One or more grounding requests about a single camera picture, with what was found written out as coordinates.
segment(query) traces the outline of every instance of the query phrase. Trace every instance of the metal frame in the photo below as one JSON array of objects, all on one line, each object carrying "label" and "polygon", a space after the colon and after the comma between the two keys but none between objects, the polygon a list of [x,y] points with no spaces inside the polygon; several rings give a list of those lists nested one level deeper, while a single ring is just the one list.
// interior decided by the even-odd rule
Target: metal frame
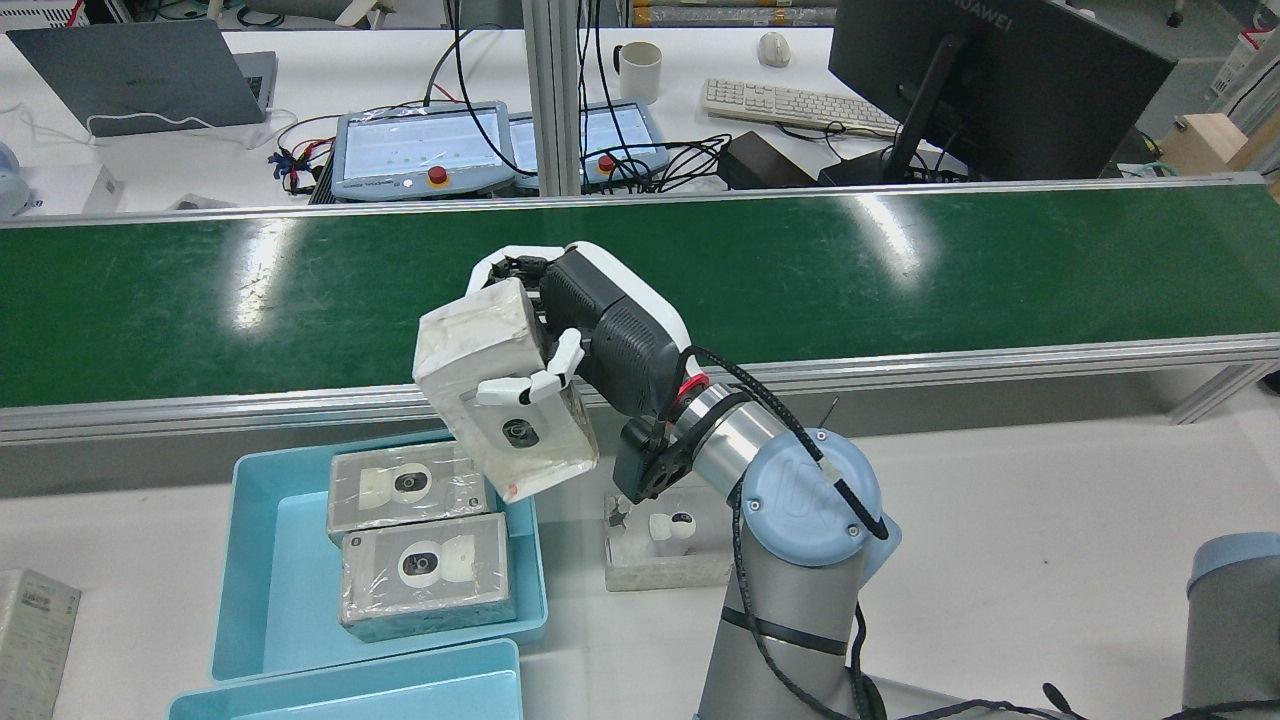
[{"label": "metal frame", "polygon": [[[573,158],[575,169],[577,156]],[[536,210],[549,208],[582,208],[590,205],[646,205],[676,202],[735,202],[760,199],[824,197],[874,193],[879,196],[896,195],[972,195],[1002,192],[1056,192],[1079,190],[1152,190],[1165,187],[1220,187],[1234,184],[1266,186],[1266,178],[1254,172],[1224,173],[1207,178],[1115,178],[1115,179],[1076,179],[1076,181],[1036,181],[1036,182],[987,182],[951,183],[942,186],[865,186],[865,187],[822,187],[805,190],[735,190],[733,192],[675,193],[675,195],[623,195],[623,196],[577,196],[577,197],[532,197],[504,200],[436,200],[420,202],[358,202],[346,205],[306,205],[278,208],[230,208],[224,210],[192,210],[182,214],[166,211],[127,213],[123,215],[68,215],[68,217],[15,217],[0,222],[5,227],[77,227],[77,225],[123,225],[142,223],[193,223],[201,220],[252,220],[259,218],[310,218],[328,215],[408,215],[422,213],[454,213],[460,210]]]},{"label": "metal frame", "polygon": [[577,126],[577,8],[572,0],[524,0],[529,99],[543,197],[582,193]]},{"label": "metal frame", "polygon": [[[778,395],[1052,378],[1233,364],[1171,413],[1192,423],[1280,363],[1280,333],[1015,350],[762,363],[748,369]],[[717,382],[732,382],[712,373]],[[588,407],[607,404],[580,386]],[[90,438],[433,420],[416,386],[180,397],[0,410],[0,446]]]}]

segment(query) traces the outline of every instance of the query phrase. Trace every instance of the coffee mug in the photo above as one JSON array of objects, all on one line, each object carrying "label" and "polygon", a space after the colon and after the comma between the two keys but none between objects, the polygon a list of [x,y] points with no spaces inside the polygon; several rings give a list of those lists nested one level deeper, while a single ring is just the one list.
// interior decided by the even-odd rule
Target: coffee mug
[{"label": "coffee mug", "polygon": [[613,47],[613,70],[618,73],[622,97],[637,97],[649,105],[658,101],[662,49],[653,42],[627,42]]}]

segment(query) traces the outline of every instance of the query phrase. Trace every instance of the blue plastic tray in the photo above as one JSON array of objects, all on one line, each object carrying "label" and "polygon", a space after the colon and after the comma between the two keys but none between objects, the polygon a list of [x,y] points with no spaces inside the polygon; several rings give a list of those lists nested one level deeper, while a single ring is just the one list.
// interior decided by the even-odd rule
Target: blue plastic tray
[{"label": "blue plastic tray", "polygon": [[547,583],[532,498],[506,507],[515,620],[375,643],[356,639],[338,624],[342,553],[325,534],[330,460],[339,452],[448,438],[442,430],[239,459],[232,478],[214,680],[330,667],[495,637],[541,638]]},{"label": "blue plastic tray", "polygon": [[488,641],[187,693],[169,720],[520,720],[516,643]]}]

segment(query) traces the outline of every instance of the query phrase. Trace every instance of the red ring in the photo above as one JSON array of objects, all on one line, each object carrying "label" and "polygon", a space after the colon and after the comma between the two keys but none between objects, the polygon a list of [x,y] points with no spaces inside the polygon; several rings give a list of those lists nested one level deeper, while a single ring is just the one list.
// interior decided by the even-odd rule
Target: red ring
[{"label": "red ring", "polygon": [[685,398],[685,395],[689,393],[689,391],[699,386],[703,389],[707,389],[712,386],[712,379],[707,377],[707,373],[698,373],[696,375],[685,380],[685,384],[680,386],[680,391],[676,393],[676,405],[680,405],[680,401]]}]

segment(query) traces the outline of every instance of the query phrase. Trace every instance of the power adapter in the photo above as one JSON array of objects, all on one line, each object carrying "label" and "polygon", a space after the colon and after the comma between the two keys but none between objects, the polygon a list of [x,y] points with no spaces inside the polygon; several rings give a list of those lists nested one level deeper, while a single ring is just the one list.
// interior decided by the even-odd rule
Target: power adapter
[{"label": "power adapter", "polygon": [[730,190],[817,187],[817,181],[754,131],[731,140],[721,151],[716,174]]}]

